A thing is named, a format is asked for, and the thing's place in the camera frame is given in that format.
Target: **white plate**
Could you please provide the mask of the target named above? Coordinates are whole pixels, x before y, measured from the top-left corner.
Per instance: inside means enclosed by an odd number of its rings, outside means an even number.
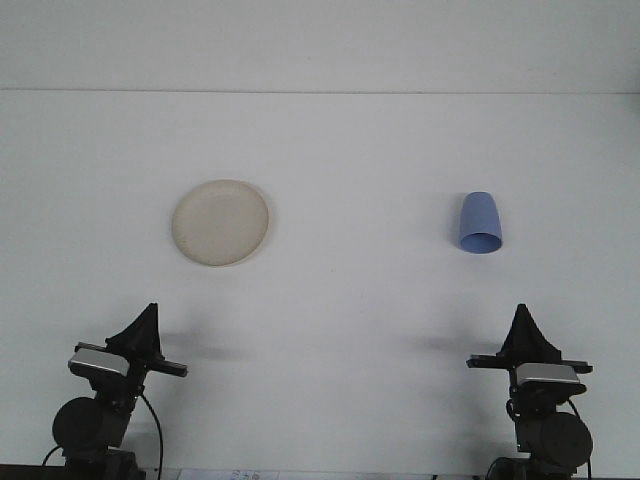
[[[236,263],[253,252],[269,226],[269,210],[250,185],[215,180],[194,188],[173,214],[173,239],[191,260],[211,266]]]

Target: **blue cup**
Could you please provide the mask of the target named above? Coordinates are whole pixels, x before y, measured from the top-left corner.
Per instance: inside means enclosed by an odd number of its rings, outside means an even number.
[[[498,208],[487,192],[467,195],[460,214],[460,247],[469,253],[495,252],[502,246]]]

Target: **black cable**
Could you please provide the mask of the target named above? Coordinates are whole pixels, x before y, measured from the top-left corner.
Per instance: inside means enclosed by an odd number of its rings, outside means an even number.
[[[507,409],[507,415],[509,415],[509,418],[515,422],[516,414],[513,411],[513,400],[507,400],[507,404],[505,405],[505,407]]]
[[[580,414],[578,413],[578,409],[573,404],[573,402],[571,401],[570,398],[567,399],[567,403],[571,406],[571,409],[573,410],[573,413],[575,413],[576,418],[578,420],[582,421],[582,419],[580,418]],[[588,480],[592,480],[592,477],[591,477],[591,457],[589,457],[589,460],[587,460],[587,478],[588,478]]]
[[[56,452],[56,450],[59,450],[61,448],[62,447],[60,447],[60,446],[52,448],[51,451],[49,453],[47,453],[47,456],[44,457],[44,460],[42,461],[42,466],[44,467],[47,464],[47,462],[49,461],[49,457],[51,457],[51,455],[53,455]]]
[[[147,407],[149,407],[149,411],[151,412],[153,419],[156,421],[156,426],[158,427],[158,438],[160,440],[160,461],[158,462],[158,480],[160,480],[160,477],[162,476],[162,462],[164,460],[164,441],[162,440],[162,428],[160,427],[160,420],[158,420],[158,416],[156,415],[156,412],[153,410],[153,407],[151,406],[151,404],[149,403],[149,400],[147,400],[147,397],[145,397],[143,393],[140,394],[140,397],[142,398],[142,400],[144,400],[144,403],[147,404]]]

